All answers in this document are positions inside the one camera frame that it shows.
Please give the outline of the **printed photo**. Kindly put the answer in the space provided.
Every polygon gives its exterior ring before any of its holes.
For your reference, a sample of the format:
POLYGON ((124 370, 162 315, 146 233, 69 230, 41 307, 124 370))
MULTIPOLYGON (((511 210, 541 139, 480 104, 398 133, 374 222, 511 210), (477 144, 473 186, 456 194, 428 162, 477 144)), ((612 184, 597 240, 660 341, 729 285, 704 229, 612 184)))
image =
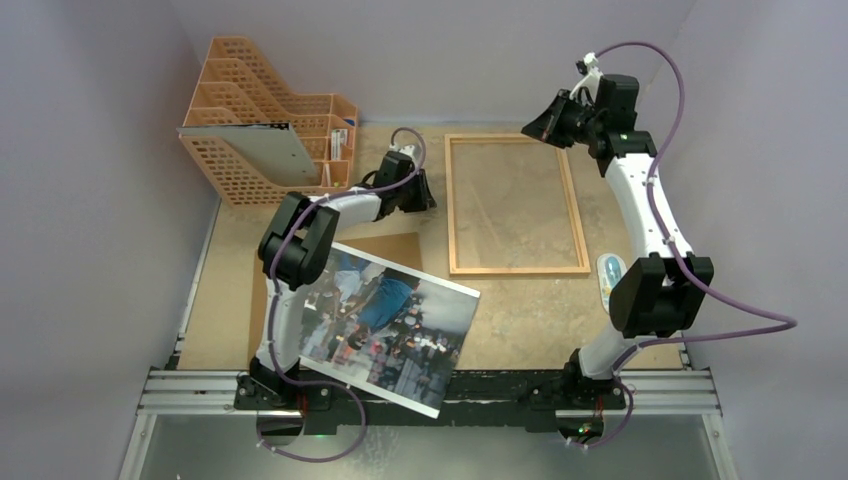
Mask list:
POLYGON ((306 301, 302 366, 437 418, 481 294, 333 245, 306 301))

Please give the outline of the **wooden picture frame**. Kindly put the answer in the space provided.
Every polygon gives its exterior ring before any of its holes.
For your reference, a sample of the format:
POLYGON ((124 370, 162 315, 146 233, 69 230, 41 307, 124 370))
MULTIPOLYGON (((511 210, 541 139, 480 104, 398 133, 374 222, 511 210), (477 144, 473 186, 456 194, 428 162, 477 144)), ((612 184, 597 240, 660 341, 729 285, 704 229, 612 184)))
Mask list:
POLYGON ((444 149, 451 274, 591 272, 565 151, 508 133, 447 134, 444 149))

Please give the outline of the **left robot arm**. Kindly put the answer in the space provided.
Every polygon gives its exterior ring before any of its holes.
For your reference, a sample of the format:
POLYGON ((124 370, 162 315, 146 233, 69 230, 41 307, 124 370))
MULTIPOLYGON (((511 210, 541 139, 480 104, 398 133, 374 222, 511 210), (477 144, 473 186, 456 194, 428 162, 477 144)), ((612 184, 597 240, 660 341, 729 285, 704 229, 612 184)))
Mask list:
POLYGON ((348 190, 289 193, 262 237, 257 256, 271 285, 263 334, 247 373, 240 375, 237 410, 305 408, 312 394, 333 390, 329 379, 299 377, 299 339, 312 285, 327 266, 337 232, 379 221, 395 210, 421 212, 435 202, 417 145, 392 145, 377 171, 348 190))

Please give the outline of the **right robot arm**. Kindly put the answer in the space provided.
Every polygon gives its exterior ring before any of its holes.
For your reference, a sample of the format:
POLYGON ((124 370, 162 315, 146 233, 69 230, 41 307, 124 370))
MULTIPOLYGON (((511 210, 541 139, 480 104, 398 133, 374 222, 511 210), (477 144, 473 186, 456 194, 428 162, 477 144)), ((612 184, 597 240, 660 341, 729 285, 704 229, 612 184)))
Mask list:
POLYGON ((712 261, 694 254, 675 222, 653 163, 652 136, 635 128, 639 83, 628 75, 586 73, 560 90, 523 135, 565 149, 587 147, 621 209, 634 251, 633 264, 612 288, 610 323, 575 350, 561 381, 564 399, 584 407, 616 389, 615 376, 641 343, 689 329, 714 276, 712 261))

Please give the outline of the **brown backing board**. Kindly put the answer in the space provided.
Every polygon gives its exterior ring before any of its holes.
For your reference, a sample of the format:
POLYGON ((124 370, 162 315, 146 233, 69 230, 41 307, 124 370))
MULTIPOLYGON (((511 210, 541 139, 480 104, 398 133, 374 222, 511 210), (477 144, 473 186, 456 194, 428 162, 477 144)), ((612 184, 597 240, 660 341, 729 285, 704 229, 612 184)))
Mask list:
MULTIPOLYGON (((344 239, 339 240, 339 243, 405 267, 423 270, 419 235, 415 232, 344 239)), ((267 276, 263 273, 262 262, 255 258, 248 334, 248 360, 255 355, 264 336, 266 307, 269 305, 269 287, 266 285, 266 280, 267 276)))

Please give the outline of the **blue white oval object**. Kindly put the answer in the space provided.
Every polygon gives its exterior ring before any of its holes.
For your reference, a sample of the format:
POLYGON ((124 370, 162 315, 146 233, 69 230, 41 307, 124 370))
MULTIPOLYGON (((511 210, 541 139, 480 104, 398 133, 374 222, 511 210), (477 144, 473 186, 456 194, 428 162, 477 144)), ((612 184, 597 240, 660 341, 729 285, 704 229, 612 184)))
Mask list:
POLYGON ((628 267, 617 254, 604 253, 596 261, 601 304, 605 312, 610 312, 610 297, 613 288, 622 279, 628 267))

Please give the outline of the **grey folder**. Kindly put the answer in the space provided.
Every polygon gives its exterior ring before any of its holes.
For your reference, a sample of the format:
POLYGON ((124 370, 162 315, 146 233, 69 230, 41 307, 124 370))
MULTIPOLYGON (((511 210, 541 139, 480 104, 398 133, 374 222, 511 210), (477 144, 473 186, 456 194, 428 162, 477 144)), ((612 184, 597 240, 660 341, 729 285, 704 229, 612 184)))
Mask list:
POLYGON ((211 172, 233 179, 237 167, 250 166, 280 187, 321 183, 320 168, 287 123, 183 126, 177 132, 211 172))

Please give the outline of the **orange file organizer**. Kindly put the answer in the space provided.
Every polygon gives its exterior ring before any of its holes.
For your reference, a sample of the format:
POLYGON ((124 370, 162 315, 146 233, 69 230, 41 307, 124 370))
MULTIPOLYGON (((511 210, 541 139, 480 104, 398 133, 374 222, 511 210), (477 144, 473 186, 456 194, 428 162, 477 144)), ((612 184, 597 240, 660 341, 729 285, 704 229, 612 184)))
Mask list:
POLYGON ((345 191, 353 185, 357 107, 339 94, 297 94, 290 90, 259 48, 247 37, 218 36, 211 41, 183 126, 287 123, 320 168, 329 158, 327 147, 334 129, 348 129, 349 159, 346 184, 340 188, 280 187, 250 166, 237 167, 233 179, 209 171, 197 153, 181 143, 221 198, 232 207, 276 206, 295 191, 307 196, 345 191))

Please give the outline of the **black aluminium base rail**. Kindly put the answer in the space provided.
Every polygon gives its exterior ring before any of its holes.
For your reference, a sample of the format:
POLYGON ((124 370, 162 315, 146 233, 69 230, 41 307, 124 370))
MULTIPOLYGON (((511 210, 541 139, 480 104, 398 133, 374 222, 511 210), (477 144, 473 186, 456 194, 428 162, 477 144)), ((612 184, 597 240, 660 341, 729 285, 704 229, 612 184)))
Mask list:
POLYGON ((142 415, 252 417, 271 435, 333 435, 340 427, 517 427, 596 437, 608 420, 720 413, 710 373, 631 370, 617 384, 569 387, 559 370, 421 369, 375 373, 388 385, 365 384, 356 398, 304 370, 308 386, 265 386, 236 371, 153 371, 143 388, 142 415))

